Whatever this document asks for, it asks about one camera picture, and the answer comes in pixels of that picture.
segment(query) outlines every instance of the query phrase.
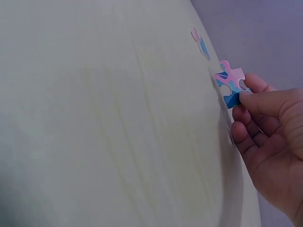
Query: pink and blue puzzle piece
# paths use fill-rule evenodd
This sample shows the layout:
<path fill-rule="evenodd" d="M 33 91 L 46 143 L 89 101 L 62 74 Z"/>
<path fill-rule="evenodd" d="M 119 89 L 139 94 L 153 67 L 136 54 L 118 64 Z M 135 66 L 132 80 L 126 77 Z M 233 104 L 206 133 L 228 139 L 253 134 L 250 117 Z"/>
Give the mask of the pink and blue puzzle piece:
<path fill-rule="evenodd" d="M 194 40 L 197 42 L 200 52 L 210 61 L 210 56 L 207 47 L 202 39 L 202 36 L 196 31 L 194 27 L 192 28 L 191 35 L 193 36 Z"/>
<path fill-rule="evenodd" d="M 240 87 L 239 82 L 245 79 L 245 76 L 241 68 L 232 70 L 228 61 L 222 61 L 220 64 L 224 71 L 216 74 L 216 82 L 219 87 L 227 85 L 231 88 L 232 93 L 223 97 L 227 107 L 230 109 L 241 104 L 239 96 L 244 89 Z"/>

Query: fingernail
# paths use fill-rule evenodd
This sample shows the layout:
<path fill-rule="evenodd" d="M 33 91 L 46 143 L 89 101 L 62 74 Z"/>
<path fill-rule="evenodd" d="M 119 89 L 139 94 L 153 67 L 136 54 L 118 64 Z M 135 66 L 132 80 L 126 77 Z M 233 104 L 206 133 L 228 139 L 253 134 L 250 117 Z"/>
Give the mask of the fingernail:
<path fill-rule="evenodd" d="M 240 94 L 241 94 L 242 96 L 249 96 L 249 95 L 251 95 L 252 93 L 249 92 L 249 91 L 241 91 Z"/>

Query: gray wall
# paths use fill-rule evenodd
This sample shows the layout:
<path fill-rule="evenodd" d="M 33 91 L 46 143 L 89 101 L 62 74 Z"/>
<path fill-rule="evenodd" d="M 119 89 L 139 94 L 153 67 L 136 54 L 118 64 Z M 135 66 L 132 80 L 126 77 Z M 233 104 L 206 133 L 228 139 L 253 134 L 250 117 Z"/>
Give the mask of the gray wall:
<path fill-rule="evenodd" d="M 279 89 L 303 87 L 302 0 L 192 0 L 219 59 Z M 263 227 L 290 227 L 261 196 Z"/>

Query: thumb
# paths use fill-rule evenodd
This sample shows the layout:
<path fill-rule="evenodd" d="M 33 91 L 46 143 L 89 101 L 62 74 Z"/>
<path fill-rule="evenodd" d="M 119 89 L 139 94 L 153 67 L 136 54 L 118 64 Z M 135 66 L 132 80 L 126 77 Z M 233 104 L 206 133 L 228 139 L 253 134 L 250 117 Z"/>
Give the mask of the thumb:
<path fill-rule="evenodd" d="M 262 93 L 241 92 L 240 102 L 251 113 L 281 118 L 293 105 L 303 101 L 302 89 Z"/>

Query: hand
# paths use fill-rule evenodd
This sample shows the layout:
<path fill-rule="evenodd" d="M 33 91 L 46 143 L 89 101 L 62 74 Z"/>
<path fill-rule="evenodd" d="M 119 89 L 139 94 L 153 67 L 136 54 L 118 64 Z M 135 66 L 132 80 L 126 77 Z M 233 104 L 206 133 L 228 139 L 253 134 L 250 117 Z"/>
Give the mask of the hand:
<path fill-rule="evenodd" d="M 233 109 L 232 136 L 256 189 L 303 226 L 303 89 L 275 91 L 254 74 Z"/>

